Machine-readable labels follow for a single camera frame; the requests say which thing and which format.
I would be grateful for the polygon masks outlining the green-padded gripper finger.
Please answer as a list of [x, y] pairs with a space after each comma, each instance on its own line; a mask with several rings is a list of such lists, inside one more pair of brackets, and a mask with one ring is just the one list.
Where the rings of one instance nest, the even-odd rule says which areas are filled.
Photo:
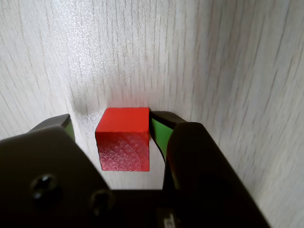
[[191, 228], [267, 228], [263, 213], [203, 124], [150, 113], [152, 138], [166, 161], [177, 211]]

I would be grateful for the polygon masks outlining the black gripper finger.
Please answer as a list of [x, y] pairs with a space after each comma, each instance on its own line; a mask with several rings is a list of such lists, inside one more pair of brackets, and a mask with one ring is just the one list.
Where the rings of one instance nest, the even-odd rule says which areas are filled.
[[108, 186], [59, 125], [0, 142], [3, 228], [108, 228]]

